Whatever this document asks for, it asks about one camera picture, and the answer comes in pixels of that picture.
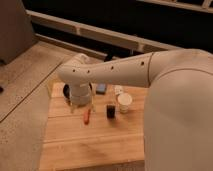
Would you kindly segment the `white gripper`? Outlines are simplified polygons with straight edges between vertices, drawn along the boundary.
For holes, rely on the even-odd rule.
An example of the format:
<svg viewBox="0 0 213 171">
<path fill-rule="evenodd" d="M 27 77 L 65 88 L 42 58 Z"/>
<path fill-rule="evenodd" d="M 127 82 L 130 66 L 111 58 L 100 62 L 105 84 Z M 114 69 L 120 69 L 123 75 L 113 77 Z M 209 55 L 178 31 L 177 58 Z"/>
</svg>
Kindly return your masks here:
<svg viewBox="0 0 213 171">
<path fill-rule="evenodd" d="M 70 101 L 74 105 L 83 106 L 91 101 L 90 109 L 92 112 L 96 112 L 94 97 L 92 97 L 91 88 L 88 83 L 80 85 L 70 85 L 69 88 Z M 74 105 L 72 103 L 69 103 L 70 113 L 74 112 Z"/>
</svg>

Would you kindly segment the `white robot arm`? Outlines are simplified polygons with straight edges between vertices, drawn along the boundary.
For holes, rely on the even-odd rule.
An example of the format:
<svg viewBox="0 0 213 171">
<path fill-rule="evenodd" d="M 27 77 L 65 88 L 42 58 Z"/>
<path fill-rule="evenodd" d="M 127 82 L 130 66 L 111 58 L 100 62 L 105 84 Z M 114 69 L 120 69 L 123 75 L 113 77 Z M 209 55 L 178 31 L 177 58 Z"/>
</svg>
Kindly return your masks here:
<svg viewBox="0 0 213 171">
<path fill-rule="evenodd" d="M 77 104 L 90 101 L 91 83 L 148 89 L 145 171 L 213 171 L 212 53 L 177 49 L 97 64 L 77 54 L 58 74 Z"/>
</svg>

